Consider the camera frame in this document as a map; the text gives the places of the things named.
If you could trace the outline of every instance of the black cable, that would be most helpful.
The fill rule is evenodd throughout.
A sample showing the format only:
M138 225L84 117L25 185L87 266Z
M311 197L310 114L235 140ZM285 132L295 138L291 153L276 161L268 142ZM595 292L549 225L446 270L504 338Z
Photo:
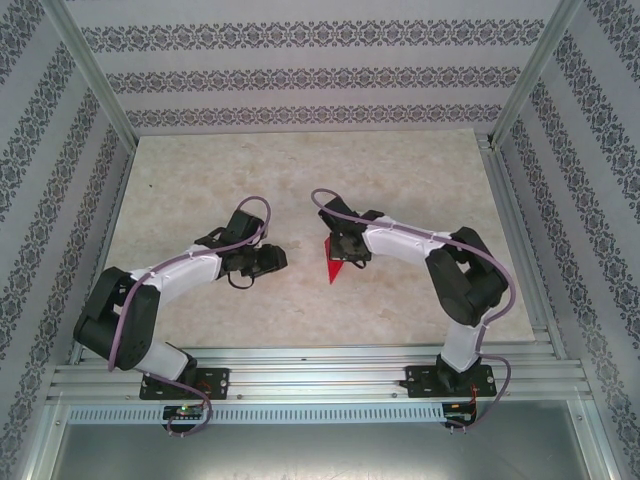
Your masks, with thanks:
M227 281L229 282L229 285L231 285L233 288L237 288L238 290L249 290L251 287L253 287L253 284L256 282L256 279L255 277L251 277L250 285L246 285L246 286L236 285L235 283L233 283L233 280L231 280L231 272L228 272Z

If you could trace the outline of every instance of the ventilation grille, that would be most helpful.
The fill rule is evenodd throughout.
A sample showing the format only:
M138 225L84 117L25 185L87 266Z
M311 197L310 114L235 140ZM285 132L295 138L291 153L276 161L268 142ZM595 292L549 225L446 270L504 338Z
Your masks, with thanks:
M152 425L162 423L161 405L74 406L70 425ZM332 424L442 422L441 403L402 405L215 405L211 422L232 424ZM181 423L197 421L176 420Z

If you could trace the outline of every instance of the aluminum frame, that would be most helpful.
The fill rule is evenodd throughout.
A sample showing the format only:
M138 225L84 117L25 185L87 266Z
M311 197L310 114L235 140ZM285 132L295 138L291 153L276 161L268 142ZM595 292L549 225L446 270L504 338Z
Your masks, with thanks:
M560 42L562 35L564 35L565 30L578 11L581 3L580 0L559 1L542 35L540 35L540 40L538 40L533 53L522 69L522 73L515 87L500 112L496 125L491 132L491 145L493 147L501 145L509 134L513 122L518 117L529 93L531 93L531 90L533 90L533 87L538 81L542 69L547 63L547 60L551 58L553 50Z
M138 145L138 135L113 92L107 77L100 69L80 27L73 20L65 0L42 0L41 4L109 117L109 121L118 133L127 153L133 154Z
M583 460L593 480L619 479L610 445L579 360L569 360L542 287L535 259L515 210L513 192L486 136L478 137L480 152L496 207L521 284L535 340L488 343L485 353L504 355L513 366L504 401L564 400L573 419ZM399 345L312 348L189 349L202 366L231 369L229 398L215 405L414 405L406 390L404 367L434 363L441 345ZM494 367L497 386L505 375ZM49 479L53 473L70 412L76 406L175 404L138 399L141 374L108 373L106 362L76 345L69 365L56 367L36 438L22 475L24 480ZM428 399L425 402L465 401Z

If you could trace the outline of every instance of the metal panel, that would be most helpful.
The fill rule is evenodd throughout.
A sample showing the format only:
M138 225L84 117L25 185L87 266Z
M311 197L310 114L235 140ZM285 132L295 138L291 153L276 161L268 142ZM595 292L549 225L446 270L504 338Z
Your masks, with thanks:
M564 402L501 404L467 435L433 423L215 425L182 440L159 426L69 425L53 478L88 477L588 478Z
M78 405L71 407L69 425L158 425L160 405ZM320 425L344 423L443 422L440 403L403 405L217 405L214 425ZM201 423L177 418L176 425Z
M512 363L512 382L504 399L591 398L580 362L555 359L544 330L536 329L536 338L540 341L486 346L485 350L504 354ZM405 379L404 368L432 364L439 351L439 346L411 346L194 349L190 353L201 366L231 370L229 397L219 403L402 405L413 402L399 385ZM500 362L488 363L501 385L505 367ZM115 405L126 400L131 405L148 404L138 399L141 380L138 372L107 372L106 362L89 353L82 356L79 365L56 369L47 401Z
M22 480L51 478L68 418L68 406L45 405L33 444L29 449L26 465L19 478Z
M567 406L590 478L621 480L595 402L572 400Z

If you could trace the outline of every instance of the enclosure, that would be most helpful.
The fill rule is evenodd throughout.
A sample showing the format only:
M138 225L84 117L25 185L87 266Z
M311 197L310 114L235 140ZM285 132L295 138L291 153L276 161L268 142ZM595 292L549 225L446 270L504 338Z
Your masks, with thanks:
M0 10L0 478L640 478L638 0ZM441 425L469 398L408 394L449 321L423 271L327 281L318 187L473 227L513 275L477 429ZM250 195L288 265L158 315L155 339L230 372L210 425L170 438L180 402L73 328L105 267L182 253Z

